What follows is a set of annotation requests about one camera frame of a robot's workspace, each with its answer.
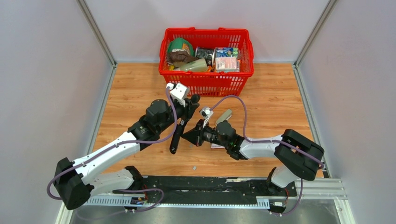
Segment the black stapler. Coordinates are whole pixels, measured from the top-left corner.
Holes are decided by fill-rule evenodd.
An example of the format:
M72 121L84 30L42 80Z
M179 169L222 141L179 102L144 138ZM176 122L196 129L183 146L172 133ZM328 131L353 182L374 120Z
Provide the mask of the black stapler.
M199 98L200 99L200 95L194 94L194 95L191 96L191 98ZM170 144L170 152L172 154L175 154L177 152L178 144L179 144L181 135L184 132L184 129L185 129L184 126L180 126L180 124L177 124L176 130L173 133L171 144Z

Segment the grey-green white stapler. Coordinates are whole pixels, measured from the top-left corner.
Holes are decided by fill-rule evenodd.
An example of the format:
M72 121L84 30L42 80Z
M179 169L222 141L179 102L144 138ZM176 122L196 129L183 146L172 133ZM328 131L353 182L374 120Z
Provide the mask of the grey-green white stapler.
M232 116L232 110L227 109L225 110L222 115L216 120L215 125L217 126L219 123L229 120Z

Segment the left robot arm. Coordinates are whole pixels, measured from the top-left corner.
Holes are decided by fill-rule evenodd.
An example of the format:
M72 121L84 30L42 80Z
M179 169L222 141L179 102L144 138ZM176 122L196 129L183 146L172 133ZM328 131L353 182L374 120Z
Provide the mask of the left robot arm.
M137 122L101 149L72 161L62 158L47 186L49 197L61 200L68 210L74 210L98 194L113 190L140 192L142 176L134 166L107 174L103 171L153 144L176 138L180 130L177 121L187 123L199 107L199 101L197 94L183 99L156 99Z

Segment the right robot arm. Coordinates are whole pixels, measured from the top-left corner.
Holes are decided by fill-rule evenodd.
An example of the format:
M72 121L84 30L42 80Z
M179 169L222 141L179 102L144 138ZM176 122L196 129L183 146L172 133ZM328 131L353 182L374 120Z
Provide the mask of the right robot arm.
M323 167L324 149L293 129L286 129L283 134L272 138L248 139L238 135L228 121L212 128L201 119L181 137L197 147L203 142L222 146L235 160L277 158L282 165L271 171L266 183L267 191L275 196L297 179L313 181Z

